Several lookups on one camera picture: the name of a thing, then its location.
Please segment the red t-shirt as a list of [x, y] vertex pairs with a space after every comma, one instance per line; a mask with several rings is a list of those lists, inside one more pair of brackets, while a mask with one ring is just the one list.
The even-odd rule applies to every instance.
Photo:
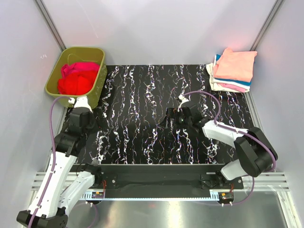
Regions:
[[95, 83], [97, 71], [73, 72], [58, 80], [57, 88], [62, 95], [84, 95]]

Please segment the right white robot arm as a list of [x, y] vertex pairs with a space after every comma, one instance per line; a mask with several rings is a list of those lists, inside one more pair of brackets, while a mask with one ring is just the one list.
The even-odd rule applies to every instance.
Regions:
[[241, 176], [257, 177], [265, 171], [273, 171], [277, 153], [261, 129], [241, 129], [203, 117], [195, 105], [168, 108], [161, 127], [187, 129], [196, 135], [225, 143], [237, 152], [238, 159], [227, 163], [215, 177], [220, 188], [227, 188], [233, 179]]

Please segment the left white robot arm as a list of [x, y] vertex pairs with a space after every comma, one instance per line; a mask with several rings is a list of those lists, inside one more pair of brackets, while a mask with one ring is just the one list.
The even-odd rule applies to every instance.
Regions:
[[86, 135], [97, 129], [88, 107], [73, 108], [67, 131], [54, 137], [52, 157], [38, 193], [27, 210], [20, 211], [17, 222], [28, 228], [64, 228], [68, 215], [90, 188], [104, 184], [102, 169], [84, 164], [72, 184], [64, 189], [68, 173], [86, 145]]

